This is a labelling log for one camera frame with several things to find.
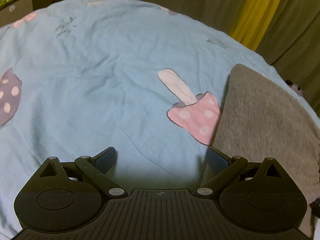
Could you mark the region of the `grey knit pants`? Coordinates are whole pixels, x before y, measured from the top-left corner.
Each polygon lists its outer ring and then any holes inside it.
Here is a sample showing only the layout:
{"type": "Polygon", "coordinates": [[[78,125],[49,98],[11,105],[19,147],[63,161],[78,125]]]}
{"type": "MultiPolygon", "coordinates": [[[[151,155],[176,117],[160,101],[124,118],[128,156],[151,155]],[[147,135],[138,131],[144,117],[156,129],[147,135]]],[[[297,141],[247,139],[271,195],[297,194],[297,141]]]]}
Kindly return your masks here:
{"type": "Polygon", "coordinates": [[[236,65],[211,147],[232,159],[201,209],[217,239],[309,239],[319,216],[319,127],[288,91],[236,65]]]}

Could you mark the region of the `light blue mushroom bedsheet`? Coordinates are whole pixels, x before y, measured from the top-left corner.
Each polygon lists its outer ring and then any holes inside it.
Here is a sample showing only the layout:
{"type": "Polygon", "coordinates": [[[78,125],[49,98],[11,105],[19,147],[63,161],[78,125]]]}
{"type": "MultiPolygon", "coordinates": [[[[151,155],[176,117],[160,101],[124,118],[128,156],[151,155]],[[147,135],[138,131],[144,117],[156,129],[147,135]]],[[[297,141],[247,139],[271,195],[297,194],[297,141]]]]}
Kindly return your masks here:
{"type": "Polygon", "coordinates": [[[15,197],[50,156],[73,161],[113,146],[108,175],[128,190],[197,187],[207,148],[168,119],[177,98],[157,73],[170,68],[222,103],[238,63],[294,95],[257,53],[152,3],[65,0],[3,26],[1,72],[13,70],[22,97],[1,127],[1,239],[20,231],[15,197]]]}

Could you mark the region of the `grey and yellow curtain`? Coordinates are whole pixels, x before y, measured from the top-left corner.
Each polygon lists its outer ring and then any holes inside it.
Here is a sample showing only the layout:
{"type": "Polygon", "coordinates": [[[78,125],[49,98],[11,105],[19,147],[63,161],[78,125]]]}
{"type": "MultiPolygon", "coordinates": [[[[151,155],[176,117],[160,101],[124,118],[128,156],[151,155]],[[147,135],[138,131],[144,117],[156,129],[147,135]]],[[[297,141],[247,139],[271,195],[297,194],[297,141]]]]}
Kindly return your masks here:
{"type": "Polygon", "coordinates": [[[319,0],[142,0],[223,31],[304,91],[319,111],[319,0]]]}

